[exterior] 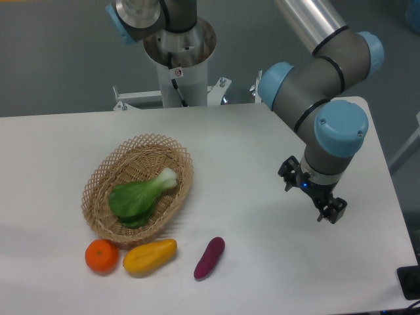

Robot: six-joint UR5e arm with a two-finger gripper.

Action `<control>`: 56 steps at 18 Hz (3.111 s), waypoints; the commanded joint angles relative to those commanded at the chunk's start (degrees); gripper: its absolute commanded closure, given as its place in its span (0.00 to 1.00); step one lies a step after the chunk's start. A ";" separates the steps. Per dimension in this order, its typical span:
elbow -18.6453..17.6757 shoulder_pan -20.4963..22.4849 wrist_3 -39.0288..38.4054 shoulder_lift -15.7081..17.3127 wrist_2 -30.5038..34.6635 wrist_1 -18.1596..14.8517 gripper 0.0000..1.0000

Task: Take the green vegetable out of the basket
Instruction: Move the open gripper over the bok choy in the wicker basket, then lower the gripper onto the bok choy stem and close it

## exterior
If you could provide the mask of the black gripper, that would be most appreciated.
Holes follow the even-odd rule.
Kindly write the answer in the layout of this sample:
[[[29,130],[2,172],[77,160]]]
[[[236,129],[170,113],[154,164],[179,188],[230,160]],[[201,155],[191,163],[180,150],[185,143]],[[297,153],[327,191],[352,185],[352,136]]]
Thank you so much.
[[[315,207],[320,212],[317,221],[323,219],[335,224],[341,219],[347,208],[347,202],[342,198],[333,197],[333,190],[337,185],[333,184],[317,184],[311,178],[309,173],[302,172],[299,162],[295,156],[287,158],[280,166],[278,175],[285,182],[285,191],[297,187],[308,195],[313,201]]]

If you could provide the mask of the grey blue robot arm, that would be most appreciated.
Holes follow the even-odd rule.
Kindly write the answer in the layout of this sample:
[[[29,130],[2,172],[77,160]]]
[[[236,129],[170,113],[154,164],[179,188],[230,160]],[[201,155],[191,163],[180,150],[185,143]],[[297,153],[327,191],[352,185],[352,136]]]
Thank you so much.
[[[335,223],[347,203],[333,189],[369,127],[363,109],[339,95],[381,67],[384,49],[373,34],[353,32],[329,1],[278,1],[278,7],[313,59],[301,69],[273,65],[257,94],[306,145],[301,159],[289,157],[278,171],[286,188],[300,188],[320,218]],[[143,42],[166,108],[209,105],[207,61],[216,36],[195,1],[112,1],[106,12],[124,42]]]

